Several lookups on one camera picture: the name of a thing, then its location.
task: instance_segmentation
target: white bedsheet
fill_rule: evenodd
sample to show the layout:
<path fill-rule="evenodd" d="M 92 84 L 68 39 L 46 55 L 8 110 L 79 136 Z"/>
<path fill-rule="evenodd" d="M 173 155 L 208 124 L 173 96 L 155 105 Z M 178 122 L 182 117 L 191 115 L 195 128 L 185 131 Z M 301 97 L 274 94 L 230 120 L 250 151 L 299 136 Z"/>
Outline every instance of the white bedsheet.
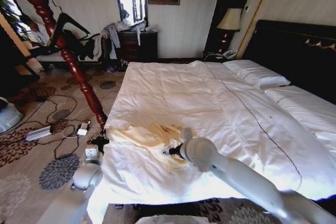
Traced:
<path fill-rule="evenodd" d="M 336 162 L 328 150 L 261 90 L 220 63 L 130 63 L 106 127 L 153 122 L 191 127 L 278 189 L 294 189 L 311 199 L 336 194 Z M 193 166 L 169 171 L 132 144 L 110 143 L 104 151 L 104 177 L 88 207 L 97 223 L 107 203 L 242 197 L 212 173 Z"/>

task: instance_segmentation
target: pillow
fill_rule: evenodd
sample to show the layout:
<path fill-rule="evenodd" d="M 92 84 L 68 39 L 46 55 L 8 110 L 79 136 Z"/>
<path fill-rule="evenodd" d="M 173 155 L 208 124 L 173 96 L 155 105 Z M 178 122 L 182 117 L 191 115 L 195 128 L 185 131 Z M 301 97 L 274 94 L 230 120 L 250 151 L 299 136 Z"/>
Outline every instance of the pillow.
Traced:
<path fill-rule="evenodd" d="M 336 105 L 296 86 L 265 90 L 336 155 Z"/>
<path fill-rule="evenodd" d="M 261 89 L 290 84 L 285 77 L 250 60 L 233 60 L 223 64 L 241 79 Z"/>

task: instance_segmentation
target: black headboard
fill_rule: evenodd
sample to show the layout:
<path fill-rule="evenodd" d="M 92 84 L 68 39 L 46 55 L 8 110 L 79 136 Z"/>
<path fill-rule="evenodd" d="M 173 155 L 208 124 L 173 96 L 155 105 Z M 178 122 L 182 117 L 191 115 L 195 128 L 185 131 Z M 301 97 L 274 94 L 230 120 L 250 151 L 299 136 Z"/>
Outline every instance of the black headboard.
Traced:
<path fill-rule="evenodd" d="M 336 104 L 336 27 L 259 20 L 243 55 Z"/>

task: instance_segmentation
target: telephone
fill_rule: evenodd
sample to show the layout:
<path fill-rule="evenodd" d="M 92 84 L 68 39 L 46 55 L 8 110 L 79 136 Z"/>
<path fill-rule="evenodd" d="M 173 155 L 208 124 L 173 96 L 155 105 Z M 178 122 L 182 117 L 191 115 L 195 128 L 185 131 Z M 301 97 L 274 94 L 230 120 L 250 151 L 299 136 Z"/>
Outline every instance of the telephone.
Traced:
<path fill-rule="evenodd" d="M 223 53 L 223 56 L 228 60 L 234 59 L 236 55 L 237 55 L 237 50 L 235 49 L 230 49 L 230 50 L 227 50 L 225 53 Z"/>

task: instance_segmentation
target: floor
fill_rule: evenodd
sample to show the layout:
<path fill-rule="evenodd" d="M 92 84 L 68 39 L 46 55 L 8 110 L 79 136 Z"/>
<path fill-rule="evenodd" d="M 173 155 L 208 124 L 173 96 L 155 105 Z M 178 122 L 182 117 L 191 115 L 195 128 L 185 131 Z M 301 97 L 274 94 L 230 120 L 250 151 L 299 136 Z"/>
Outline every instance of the floor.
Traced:
<path fill-rule="evenodd" d="M 39 74 L 40 80 L 9 98 L 25 116 L 0 135 L 0 223 L 36 223 L 80 166 L 86 141 L 100 131 L 67 68 Z M 108 114 L 124 73 L 92 68 L 86 75 Z M 73 132 L 84 120 L 91 120 L 88 134 L 77 138 Z M 51 125 L 52 135 L 23 140 L 29 131 L 46 125 Z M 104 223 L 133 224 L 159 214 L 203 216 L 216 223 L 279 223 L 251 201 L 233 198 L 167 206 L 110 205 Z"/>

